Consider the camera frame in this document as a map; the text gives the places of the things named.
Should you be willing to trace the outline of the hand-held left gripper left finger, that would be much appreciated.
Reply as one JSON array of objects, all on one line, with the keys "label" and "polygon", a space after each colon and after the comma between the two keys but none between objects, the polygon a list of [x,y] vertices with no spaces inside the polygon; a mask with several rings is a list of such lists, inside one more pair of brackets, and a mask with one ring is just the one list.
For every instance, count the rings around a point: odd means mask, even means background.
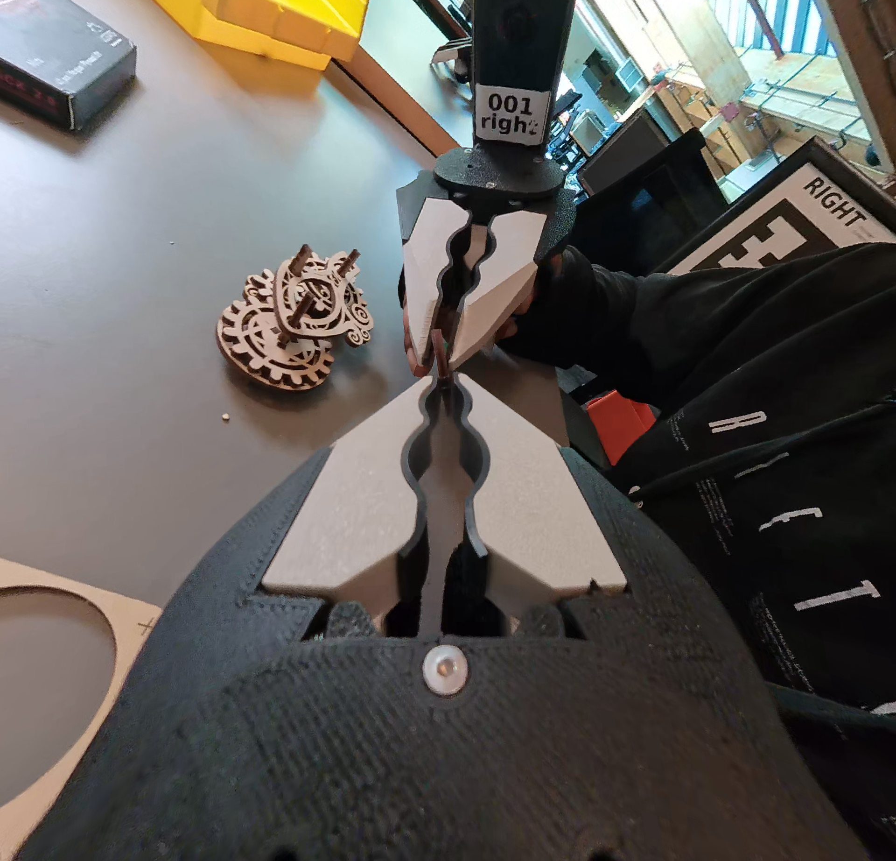
[{"label": "hand-held left gripper left finger", "polygon": [[270,594],[355,601],[382,631],[419,631],[434,377],[335,441],[264,573]]}]

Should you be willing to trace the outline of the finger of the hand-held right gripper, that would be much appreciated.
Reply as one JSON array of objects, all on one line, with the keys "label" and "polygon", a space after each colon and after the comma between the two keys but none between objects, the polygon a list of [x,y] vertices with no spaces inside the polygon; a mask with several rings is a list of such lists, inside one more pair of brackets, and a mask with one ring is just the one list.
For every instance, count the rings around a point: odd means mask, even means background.
[{"label": "finger of the hand-held right gripper", "polygon": [[427,198],[405,243],[405,303],[418,363],[429,354],[442,300],[441,279],[453,261],[450,242],[469,225],[470,212],[450,199]]},{"label": "finger of the hand-held right gripper", "polygon": [[488,225],[494,248],[476,264],[474,284],[462,297],[451,342],[449,368],[456,370],[497,332],[532,290],[535,262],[547,216],[516,210]]}]

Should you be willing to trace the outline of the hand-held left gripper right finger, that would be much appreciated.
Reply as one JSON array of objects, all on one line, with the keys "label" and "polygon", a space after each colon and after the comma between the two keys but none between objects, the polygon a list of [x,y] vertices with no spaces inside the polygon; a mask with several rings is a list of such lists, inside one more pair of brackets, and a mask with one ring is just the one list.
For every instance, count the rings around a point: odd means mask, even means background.
[{"label": "hand-held left gripper right finger", "polygon": [[462,435],[481,461],[466,525],[486,557],[486,598],[520,619],[593,586],[624,592],[625,575],[561,447],[469,376],[455,385]]}]

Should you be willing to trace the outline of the small brown wooden peg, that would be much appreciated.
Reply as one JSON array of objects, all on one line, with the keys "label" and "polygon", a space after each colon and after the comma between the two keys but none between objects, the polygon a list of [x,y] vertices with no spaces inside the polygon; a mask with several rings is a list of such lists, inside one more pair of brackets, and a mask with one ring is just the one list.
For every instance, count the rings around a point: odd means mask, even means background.
[{"label": "small brown wooden peg", "polygon": [[409,362],[411,374],[415,378],[423,378],[430,374],[434,369],[434,384],[441,390],[445,391],[452,385],[452,371],[446,354],[445,342],[441,329],[432,329],[429,337],[429,356],[427,360],[421,361],[417,355],[417,351],[411,340],[409,333],[405,335],[405,352]]}]

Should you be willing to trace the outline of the wooden gear assembly with pegs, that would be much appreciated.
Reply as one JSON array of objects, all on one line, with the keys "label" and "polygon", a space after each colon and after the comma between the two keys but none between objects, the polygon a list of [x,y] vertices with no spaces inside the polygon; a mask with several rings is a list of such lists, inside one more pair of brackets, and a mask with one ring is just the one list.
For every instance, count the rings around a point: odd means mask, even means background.
[{"label": "wooden gear assembly with pegs", "polygon": [[218,350],[249,379],[304,392],[329,377],[332,341],[368,343],[374,319],[357,286],[358,250],[328,258],[303,245],[275,269],[249,275],[219,316]]}]

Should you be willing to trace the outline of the person's right forearm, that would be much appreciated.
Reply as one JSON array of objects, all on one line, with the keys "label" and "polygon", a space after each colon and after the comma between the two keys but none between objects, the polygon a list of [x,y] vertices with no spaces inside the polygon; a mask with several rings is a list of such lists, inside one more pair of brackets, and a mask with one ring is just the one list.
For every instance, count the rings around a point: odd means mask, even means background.
[{"label": "person's right forearm", "polygon": [[730,396],[840,416],[894,398],[894,244],[868,243],[767,268],[634,276],[573,247],[499,346],[578,365],[601,389],[677,412],[742,369]]}]

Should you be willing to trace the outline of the grey desk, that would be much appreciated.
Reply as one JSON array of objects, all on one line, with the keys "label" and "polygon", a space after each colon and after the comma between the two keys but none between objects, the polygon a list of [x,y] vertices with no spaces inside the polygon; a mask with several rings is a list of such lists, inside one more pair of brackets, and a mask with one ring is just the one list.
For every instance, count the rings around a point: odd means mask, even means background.
[{"label": "grey desk", "polygon": [[[73,1],[136,43],[137,80],[77,136],[2,104],[2,558],[163,607],[411,384],[395,190],[430,156],[335,65],[199,44],[151,0]],[[359,249],[375,331],[322,388],[267,393],[215,325],[304,243]]]}]

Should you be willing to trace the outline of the person's right hand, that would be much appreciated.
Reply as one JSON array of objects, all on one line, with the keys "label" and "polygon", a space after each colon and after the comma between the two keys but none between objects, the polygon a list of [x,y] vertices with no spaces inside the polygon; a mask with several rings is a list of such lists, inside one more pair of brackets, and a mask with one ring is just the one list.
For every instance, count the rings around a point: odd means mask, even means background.
[{"label": "person's right hand", "polygon": [[528,314],[538,297],[549,288],[553,279],[561,274],[563,265],[564,252],[560,251],[554,254],[548,262],[545,262],[539,267],[539,273],[533,284],[532,290],[510,313],[504,323],[497,328],[495,335],[492,337],[493,343],[497,344],[503,340],[509,339],[518,332],[520,320]]}]

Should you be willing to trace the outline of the wood-edged table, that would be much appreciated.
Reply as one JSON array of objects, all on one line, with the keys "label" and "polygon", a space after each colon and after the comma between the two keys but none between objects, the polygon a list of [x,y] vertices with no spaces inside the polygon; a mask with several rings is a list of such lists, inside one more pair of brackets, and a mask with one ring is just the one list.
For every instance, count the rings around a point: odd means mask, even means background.
[{"label": "wood-edged table", "polygon": [[369,0],[353,57],[335,62],[434,156],[473,145],[469,89],[431,63],[444,41],[413,0]]}]

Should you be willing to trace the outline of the black case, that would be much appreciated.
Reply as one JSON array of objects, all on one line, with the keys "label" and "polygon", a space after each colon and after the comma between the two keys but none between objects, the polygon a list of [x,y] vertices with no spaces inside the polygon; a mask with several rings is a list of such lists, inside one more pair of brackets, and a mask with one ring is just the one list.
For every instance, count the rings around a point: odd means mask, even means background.
[{"label": "black case", "polygon": [[637,112],[577,172],[585,197],[569,244],[607,269],[654,272],[728,209],[706,149],[697,128],[671,141]]}]

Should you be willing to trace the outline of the black printed hoodie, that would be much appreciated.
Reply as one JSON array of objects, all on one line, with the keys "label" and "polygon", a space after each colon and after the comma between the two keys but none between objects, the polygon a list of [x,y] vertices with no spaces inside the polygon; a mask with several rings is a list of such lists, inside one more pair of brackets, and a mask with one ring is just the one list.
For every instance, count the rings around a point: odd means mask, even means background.
[{"label": "black printed hoodie", "polygon": [[894,350],[642,358],[609,381],[662,414],[611,483],[709,582],[813,775],[894,859]]}]

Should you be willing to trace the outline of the wooden puzzle sheet with gears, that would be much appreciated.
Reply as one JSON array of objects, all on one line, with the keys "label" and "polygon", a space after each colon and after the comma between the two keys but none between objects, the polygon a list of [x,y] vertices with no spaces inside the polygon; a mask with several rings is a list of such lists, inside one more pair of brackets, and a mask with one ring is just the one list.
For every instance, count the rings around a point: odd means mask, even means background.
[{"label": "wooden puzzle sheet with gears", "polygon": [[1,808],[1,858],[13,859],[72,776],[76,766],[118,700],[143,644],[161,609],[96,586],[1,560],[2,590],[41,589],[78,598],[98,610],[112,631],[116,655],[106,696],[82,735],[68,751],[27,789]]}]

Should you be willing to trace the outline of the yellow plastic bin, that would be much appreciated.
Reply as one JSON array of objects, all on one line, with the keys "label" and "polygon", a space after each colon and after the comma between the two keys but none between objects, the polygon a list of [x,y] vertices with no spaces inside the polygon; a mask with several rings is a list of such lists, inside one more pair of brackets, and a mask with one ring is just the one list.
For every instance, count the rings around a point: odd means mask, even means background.
[{"label": "yellow plastic bin", "polygon": [[196,40],[324,71],[350,61],[370,0],[154,0]]}]

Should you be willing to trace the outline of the black and white marker board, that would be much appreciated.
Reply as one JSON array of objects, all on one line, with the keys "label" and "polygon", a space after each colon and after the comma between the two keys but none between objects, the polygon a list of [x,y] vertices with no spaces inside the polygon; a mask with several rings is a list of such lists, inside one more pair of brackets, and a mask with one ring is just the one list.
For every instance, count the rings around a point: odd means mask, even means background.
[{"label": "black and white marker board", "polygon": [[655,272],[767,268],[828,250],[894,241],[894,198],[812,138]]}]

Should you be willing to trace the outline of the black puzzle box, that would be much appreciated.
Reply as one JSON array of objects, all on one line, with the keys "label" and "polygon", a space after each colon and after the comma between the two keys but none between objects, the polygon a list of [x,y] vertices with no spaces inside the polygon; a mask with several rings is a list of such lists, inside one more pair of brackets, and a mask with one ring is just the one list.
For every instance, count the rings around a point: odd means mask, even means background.
[{"label": "black puzzle box", "polygon": [[137,47],[70,0],[1,0],[1,98],[80,132],[128,90]]}]

